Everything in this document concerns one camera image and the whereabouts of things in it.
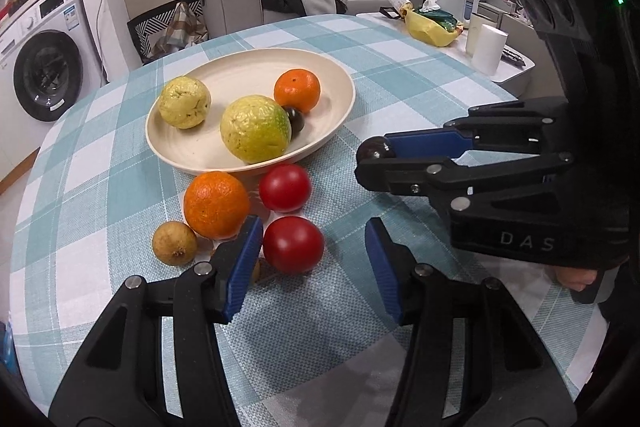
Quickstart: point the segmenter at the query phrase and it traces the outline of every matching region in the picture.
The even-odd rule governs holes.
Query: orange
[[[273,88],[273,100],[309,112],[320,100],[318,77],[308,70],[289,70],[282,73]]]
[[[194,232],[209,239],[235,236],[249,207],[244,185],[226,172],[196,176],[184,194],[184,219]]]

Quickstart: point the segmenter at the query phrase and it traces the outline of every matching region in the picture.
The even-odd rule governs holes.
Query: hand
[[[596,280],[598,272],[584,268],[567,268],[564,266],[552,266],[556,273],[556,279],[562,286],[581,292]]]

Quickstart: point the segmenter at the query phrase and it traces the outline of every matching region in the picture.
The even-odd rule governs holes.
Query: tomato
[[[298,165],[278,165],[260,180],[258,186],[264,206],[276,212],[302,208],[311,195],[311,181]]]
[[[264,232],[262,251],[267,263],[276,270],[304,273],[320,261],[324,237],[318,227],[304,217],[281,217]]]

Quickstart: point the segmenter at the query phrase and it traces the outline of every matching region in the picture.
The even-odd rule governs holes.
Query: washing machine door
[[[80,53],[69,35],[48,30],[24,43],[15,59],[14,87],[33,118],[57,120],[76,103],[81,86]]]

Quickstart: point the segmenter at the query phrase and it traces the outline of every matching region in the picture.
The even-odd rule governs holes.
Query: table
[[[363,228],[372,216],[383,216],[395,241],[449,277],[502,279],[576,396],[606,333],[596,307],[574,303],[540,266],[452,249],[426,198],[367,192],[353,176],[354,153],[366,137],[441,126],[470,105],[512,97],[393,29],[314,16],[223,36],[148,64],[89,95],[53,126],[24,193],[10,276],[15,344],[31,399],[47,410],[126,277],[153,281],[181,272],[156,261],[150,248],[160,223],[182,219],[192,179],[160,162],[145,141],[146,113],[162,85],[213,58],[265,46],[331,57],[350,73],[357,96],[337,135],[302,162],[314,184],[303,213],[326,238],[321,263],[310,277],[274,276],[254,286],[232,324],[217,327],[242,425],[384,424],[409,334],[386,315],[364,251]],[[500,158],[474,152],[461,160]],[[165,319],[164,381],[169,411],[179,413],[171,327]],[[453,407],[455,392],[450,400]]]
[[[393,28],[403,33],[404,35],[409,34],[403,20],[392,20],[392,19],[389,19],[388,17],[385,17],[384,15],[382,15],[382,13],[379,13],[379,12],[360,13],[356,15],[356,17],[377,22],[379,24],[387,26],[388,28]],[[465,51],[467,33],[468,31],[464,30],[462,34],[456,40],[454,40],[449,46],[444,46],[443,48],[436,48],[436,49],[440,50],[445,55],[451,58],[455,58],[457,61],[461,62],[465,66],[472,68],[471,57],[467,55]],[[490,76],[489,79],[495,84],[502,85],[504,89],[509,91],[514,96],[520,96],[524,92],[524,90],[527,88],[527,85],[529,84],[529,76],[523,73],[526,73],[527,71],[531,70],[535,66],[535,63],[529,57],[526,57],[519,51],[516,51],[513,48],[511,48],[510,46],[505,46],[505,48],[520,55],[524,60],[525,65],[522,68],[519,68],[517,66],[514,66],[513,64],[510,64],[508,62],[505,62],[504,60],[501,60],[498,63],[497,71],[495,72],[495,74]]]

